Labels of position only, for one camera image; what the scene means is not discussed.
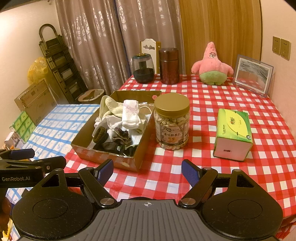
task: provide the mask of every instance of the trash bin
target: trash bin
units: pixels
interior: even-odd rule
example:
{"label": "trash bin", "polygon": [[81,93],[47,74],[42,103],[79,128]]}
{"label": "trash bin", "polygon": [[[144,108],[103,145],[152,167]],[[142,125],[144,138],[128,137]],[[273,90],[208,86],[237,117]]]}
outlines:
{"label": "trash bin", "polygon": [[105,91],[102,89],[92,89],[78,97],[81,104],[100,104]]}

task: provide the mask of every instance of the framed picture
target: framed picture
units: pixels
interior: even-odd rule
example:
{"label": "framed picture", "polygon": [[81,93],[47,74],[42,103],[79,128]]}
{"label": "framed picture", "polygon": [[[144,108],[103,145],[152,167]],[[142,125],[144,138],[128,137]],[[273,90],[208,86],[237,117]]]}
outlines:
{"label": "framed picture", "polygon": [[269,64],[238,55],[233,82],[263,97],[267,97],[273,69]]}

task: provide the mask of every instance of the human hand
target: human hand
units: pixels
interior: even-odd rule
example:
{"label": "human hand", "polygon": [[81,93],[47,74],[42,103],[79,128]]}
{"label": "human hand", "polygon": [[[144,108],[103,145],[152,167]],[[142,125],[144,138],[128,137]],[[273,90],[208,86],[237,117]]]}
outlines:
{"label": "human hand", "polygon": [[0,212],[0,228],[5,233],[8,231],[8,222],[9,222],[9,214],[11,211],[11,203],[10,201],[5,197],[1,204],[1,212]]}

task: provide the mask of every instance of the metal screw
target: metal screw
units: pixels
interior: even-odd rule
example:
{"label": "metal screw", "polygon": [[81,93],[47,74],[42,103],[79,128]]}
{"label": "metal screw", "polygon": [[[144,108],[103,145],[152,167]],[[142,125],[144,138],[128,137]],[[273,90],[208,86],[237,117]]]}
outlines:
{"label": "metal screw", "polygon": [[106,198],[101,199],[100,203],[103,205],[106,205],[106,206],[112,205],[114,203],[114,199],[106,197]]}
{"label": "metal screw", "polygon": [[184,205],[193,205],[195,203],[195,200],[193,198],[183,198],[181,199],[181,203],[183,203]]}

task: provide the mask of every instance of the wall outlet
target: wall outlet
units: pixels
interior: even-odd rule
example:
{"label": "wall outlet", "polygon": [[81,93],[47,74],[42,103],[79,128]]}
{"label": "wall outlet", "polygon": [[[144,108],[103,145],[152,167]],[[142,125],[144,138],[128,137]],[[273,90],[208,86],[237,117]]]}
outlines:
{"label": "wall outlet", "polygon": [[291,43],[287,40],[281,39],[281,56],[286,60],[290,59]]}
{"label": "wall outlet", "polygon": [[281,54],[281,39],[275,36],[272,37],[272,52]]}

